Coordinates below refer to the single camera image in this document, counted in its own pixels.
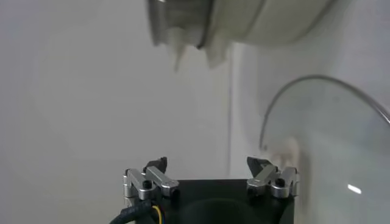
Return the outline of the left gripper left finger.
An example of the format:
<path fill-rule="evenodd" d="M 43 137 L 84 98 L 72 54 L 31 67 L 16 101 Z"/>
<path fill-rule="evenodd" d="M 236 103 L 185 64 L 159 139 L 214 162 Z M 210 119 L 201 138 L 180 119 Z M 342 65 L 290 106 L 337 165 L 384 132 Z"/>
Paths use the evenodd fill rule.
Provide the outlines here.
<path fill-rule="evenodd" d="M 126 200 L 153 200 L 158 195 L 175 200 L 180 195 L 179 182 L 166 175 L 168 158 L 149 161 L 142 170 L 126 169 L 122 176 L 123 197 Z"/>

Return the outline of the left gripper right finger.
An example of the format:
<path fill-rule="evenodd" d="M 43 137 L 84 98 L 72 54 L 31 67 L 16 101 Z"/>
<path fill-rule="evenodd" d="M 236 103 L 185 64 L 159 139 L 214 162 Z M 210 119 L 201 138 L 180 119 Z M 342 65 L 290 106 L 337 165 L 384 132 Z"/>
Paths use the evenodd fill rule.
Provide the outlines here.
<path fill-rule="evenodd" d="M 280 170 L 266 159 L 247 157 L 252 178 L 246 181 L 247 193 L 252 197 L 270 194 L 285 199 L 298 196 L 299 173 L 295 167 Z"/>

